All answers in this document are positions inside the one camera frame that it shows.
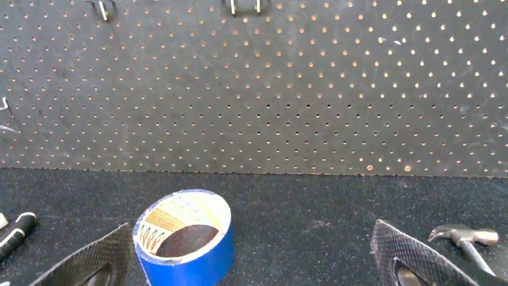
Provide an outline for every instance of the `hammer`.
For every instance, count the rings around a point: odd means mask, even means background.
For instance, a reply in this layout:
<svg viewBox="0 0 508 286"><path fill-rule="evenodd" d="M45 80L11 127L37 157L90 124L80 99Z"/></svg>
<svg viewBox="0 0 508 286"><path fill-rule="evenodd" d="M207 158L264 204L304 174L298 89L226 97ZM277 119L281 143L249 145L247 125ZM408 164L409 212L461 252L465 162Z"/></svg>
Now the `hammer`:
<svg viewBox="0 0 508 286"><path fill-rule="evenodd" d="M473 230L461 224L448 224L433 229L432 232L430 232L428 241L431 242L434 238L451 238L455 245L459 246L478 267L492 276L495 276L489 265L487 265L473 246L475 242L484 245L494 245L498 243L499 236L495 230Z"/></svg>

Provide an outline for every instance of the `workbench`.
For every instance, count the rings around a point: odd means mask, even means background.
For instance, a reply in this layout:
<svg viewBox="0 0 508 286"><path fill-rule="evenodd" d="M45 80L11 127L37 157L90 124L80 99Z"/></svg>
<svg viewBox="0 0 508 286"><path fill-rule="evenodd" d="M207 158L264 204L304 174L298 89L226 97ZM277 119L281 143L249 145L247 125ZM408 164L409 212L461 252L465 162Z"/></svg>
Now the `workbench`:
<svg viewBox="0 0 508 286"><path fill-rule="evenodd" d="M27 285L68 254L156 200L204 188L231 206L235 261L221 285L377 285L369 241L375 220L424 241L435 226L491 227L500 242L477 246L508 280L508 180L421 176L296 176L0 169L0 211L39 225L0 264L0 282ZM433 243L461 255L448 240ZM133 259L126 285L146 284Z"/></svg>

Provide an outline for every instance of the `blue tape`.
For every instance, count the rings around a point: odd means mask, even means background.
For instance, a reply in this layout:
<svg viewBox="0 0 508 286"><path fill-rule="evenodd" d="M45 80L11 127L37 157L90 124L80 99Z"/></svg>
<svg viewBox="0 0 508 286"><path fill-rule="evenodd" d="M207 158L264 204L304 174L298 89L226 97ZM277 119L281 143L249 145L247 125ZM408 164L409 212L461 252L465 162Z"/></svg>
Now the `blue tape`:
<svg viewBox="0 0 508 286"><path fill-rule="evenodd" d="M233 243L233 224L229 221L229 227L224 237L207 253L195 258L192 261L181 263L178 260L158 259L148 255L139 245L135 237L140 229L143 219L149 215L156 205L169 199L174 195L184 192L205 192L206 194L216 195L211 191L205 190L185 190L178 191L168 195L159 201L153 203L137 220L133 229L133 238L135 244L136 255L139 258L144 274L148 278L151 286L172 286L172 285L193 285L207 286L218 283L229 270L233 263L234 243Z"/></svg>

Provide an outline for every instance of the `roll of tape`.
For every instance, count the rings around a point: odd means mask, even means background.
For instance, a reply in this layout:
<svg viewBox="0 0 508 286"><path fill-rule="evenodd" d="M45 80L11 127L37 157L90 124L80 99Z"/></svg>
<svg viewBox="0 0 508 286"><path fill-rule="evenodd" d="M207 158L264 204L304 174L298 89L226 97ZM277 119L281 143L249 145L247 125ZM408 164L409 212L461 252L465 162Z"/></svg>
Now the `roll of tape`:
<svg viewBox="0 0 508 286"><path fill-rule="evenodd" d="M138 218L133 240L151 286L215 285L233 263L231 210L212 191L158 200Z"/></svg>

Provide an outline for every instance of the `metal hammer head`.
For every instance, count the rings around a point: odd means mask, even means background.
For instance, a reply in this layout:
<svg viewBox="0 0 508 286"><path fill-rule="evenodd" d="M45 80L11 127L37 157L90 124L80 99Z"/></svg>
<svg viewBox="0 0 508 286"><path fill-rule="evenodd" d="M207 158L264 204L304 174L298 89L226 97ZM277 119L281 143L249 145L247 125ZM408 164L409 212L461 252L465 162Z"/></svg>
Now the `metal hammer head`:
<svg viewBox="0 0 508 286"><path fill-rule="evenodd" d="M473 230L461 224L449 224L436 227L430 233L428 241L431 242L434 238L451 238L456 245L460 245L461 242L470 242L473 244L479 242L484 245L494 245L498 243L499 240L498 233L495 230Z"/></svg>

